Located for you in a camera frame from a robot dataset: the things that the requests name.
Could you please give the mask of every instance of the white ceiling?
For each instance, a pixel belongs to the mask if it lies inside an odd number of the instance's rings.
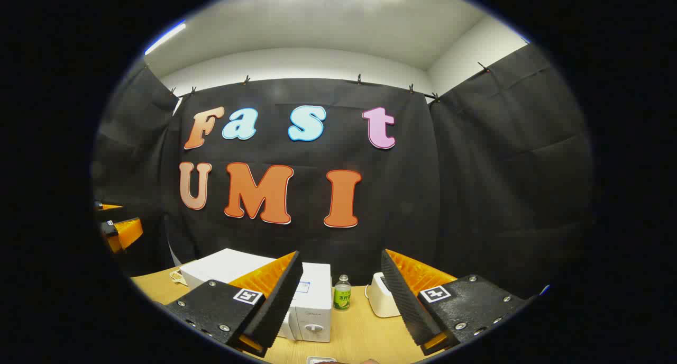
[[[463,0],[215,0],[145,60],[163,77],[242,51],[324,48],[427,70],[482,17]]]

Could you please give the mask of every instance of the green bottle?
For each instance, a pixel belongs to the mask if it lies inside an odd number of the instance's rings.
[[[336,310],[347,310],[350,307],[350,291],[348,275],[341,274],[334,286],[334,308]]]

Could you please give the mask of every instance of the microwave knob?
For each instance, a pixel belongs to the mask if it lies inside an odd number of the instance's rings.
[[[321,325],[316,325],[316,324],[309,324],[309,325],[305,326],[305,328],[308,331],[312,331],[312,332],[320,332],[321,330],[324,330],[324,327],[322,327]]]

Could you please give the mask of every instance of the blue letter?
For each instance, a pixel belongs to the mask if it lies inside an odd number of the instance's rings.
[[[241,140],[246,140],[253,137],[256,133],[254,123],[258,116],[259,113],[253,108],[242,108],[235,111],[229,118],[230,122],[223,127],[221,135],[225,139],[239,138]]]
[[[322,121],[327,117],[327,112],[321,106],[303,105],[295,108],[289,119],[294,123],[287,133],[291,140],[310,142],[319,138],[324,131]]]

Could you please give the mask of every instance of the wooden table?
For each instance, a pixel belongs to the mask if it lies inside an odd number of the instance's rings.
[[[188,287],[175,284],[169,278],[169,273],[174,270],[177,267],[133,277],[132,280],[153,301],[169,304],[189,292]],[[333,357],[350,364],[359,364],[367,359],[374,359],[380,364],[423,359],[425,356],[414,344],[401,316],[375,316],[364,296],[364,288],[353,287],[348,310],[332,310],[331,342],[303,342],[277,337],[263,359],[275,364],[305,364],[309,356]]]

